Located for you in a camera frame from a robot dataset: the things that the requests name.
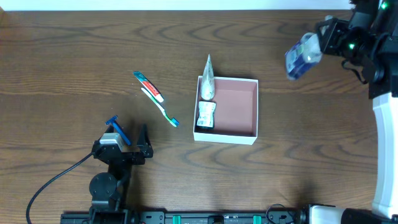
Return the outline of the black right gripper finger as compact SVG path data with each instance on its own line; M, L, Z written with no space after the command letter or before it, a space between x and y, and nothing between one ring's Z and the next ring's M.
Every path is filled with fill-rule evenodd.
M325 20L325 21L321 21L321 22L317 22L315 24L315 30L316 31L322 31L324 27L327 29L329 26L333 25L337 21L338 21L338 18L332 17L331 19L328 19L328 20Z
M338 55L337 46L336 46L336 38L338 36L335 30L326 31L322 34L321 31L317 31L317 35L319 38L320 50L325 55Z

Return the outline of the clear bottle blue liquid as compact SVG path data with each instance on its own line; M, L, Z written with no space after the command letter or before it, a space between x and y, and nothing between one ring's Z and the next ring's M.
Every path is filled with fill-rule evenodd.
M318 34L307 32L285 53L287 78L298 80L318 64L322 56Z

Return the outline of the white green soap packet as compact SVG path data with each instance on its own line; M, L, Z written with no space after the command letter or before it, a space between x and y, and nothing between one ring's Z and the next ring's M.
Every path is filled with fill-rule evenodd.
M210 101L198 102L198 119L197 126L200 128L212 129L215 126L215 109L216 103Z

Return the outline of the white bamboo-print cream tube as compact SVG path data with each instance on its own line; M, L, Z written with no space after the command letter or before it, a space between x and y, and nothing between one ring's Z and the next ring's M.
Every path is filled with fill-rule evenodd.
M211 62L211 55L208 55L206 65L203 71L200 95L201 98L206 101L212 100L215 95L215 79Z

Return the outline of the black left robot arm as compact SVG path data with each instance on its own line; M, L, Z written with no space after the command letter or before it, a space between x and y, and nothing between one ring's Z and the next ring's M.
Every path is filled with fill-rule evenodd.
M153 157L147 126L142 125L136 152L124 152L121 134L110 126L101 138L93 143L95 159L108 165L108 171L95 175L89 185L92 196L89 223L140 223L139 214L127 208L127 190L132 167L144 165Z

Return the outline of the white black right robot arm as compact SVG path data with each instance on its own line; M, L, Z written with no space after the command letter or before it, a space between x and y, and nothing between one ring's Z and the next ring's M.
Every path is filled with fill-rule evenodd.
M380 8L355 11L350 20L327 17L285 54L291 80L300 78L322 55L343 57L343 64L369 87L377 124L377 184L372 210L309 205L296 223L397 223L397 13Z

